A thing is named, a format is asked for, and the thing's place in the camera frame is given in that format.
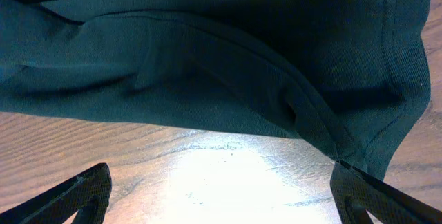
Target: wooden surface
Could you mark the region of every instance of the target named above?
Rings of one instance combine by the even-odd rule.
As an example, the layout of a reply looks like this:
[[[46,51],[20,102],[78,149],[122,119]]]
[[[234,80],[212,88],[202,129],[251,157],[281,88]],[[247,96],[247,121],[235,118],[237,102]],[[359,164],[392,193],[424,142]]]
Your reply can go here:
[[[442,209],[442,0],[422,34],[432,101],[385,182]],[[107,162],[105,223],[340,223],[333,162],[303,140],[0,113],[0,212]]]

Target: wooden table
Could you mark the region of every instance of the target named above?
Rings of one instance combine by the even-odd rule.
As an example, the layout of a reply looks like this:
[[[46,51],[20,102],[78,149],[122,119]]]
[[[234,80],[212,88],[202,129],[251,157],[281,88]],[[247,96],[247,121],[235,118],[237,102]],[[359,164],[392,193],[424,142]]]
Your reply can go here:
[[[432,101],[385,182],[442,209],[442,0],[422,34]],[[333,161],[304,140],[0,113],[0,212],[107,162],[105,223],[340,223]]]

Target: garment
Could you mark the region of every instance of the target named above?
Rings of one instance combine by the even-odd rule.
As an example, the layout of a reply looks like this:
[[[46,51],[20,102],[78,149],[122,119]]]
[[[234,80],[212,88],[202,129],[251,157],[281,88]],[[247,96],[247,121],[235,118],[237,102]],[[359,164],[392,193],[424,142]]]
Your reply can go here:
[[[0,0],[0,111],[304,138],[382,179],[430,0]]]

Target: folded fabric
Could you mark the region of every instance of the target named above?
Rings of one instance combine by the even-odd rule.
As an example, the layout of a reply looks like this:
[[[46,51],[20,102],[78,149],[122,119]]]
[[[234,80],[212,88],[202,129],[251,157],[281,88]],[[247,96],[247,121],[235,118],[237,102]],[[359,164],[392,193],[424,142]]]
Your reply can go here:
[[[430,0],[0,0],[0,111],[302,137],[382,179]]]

